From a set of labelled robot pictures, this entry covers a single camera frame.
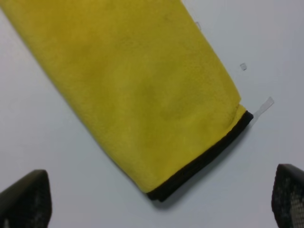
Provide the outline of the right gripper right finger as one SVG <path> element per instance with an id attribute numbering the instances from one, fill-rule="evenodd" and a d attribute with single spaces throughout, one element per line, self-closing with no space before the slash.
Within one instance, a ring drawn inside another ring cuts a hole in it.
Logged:
<path id="1" fill-rule="evenodd" d="M 304 227 L 304 171 L 279 164 L 275 173 L 271 207 L 279 228 Z"/>

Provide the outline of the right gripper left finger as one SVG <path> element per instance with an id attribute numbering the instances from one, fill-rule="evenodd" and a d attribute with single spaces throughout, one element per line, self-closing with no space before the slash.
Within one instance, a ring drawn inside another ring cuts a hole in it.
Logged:
<path id="1" fill-rule="evenodd" d="M 47 228 L 52 198 L 46 170 L 33 170 L 0 193 L 2 228 Z"/>

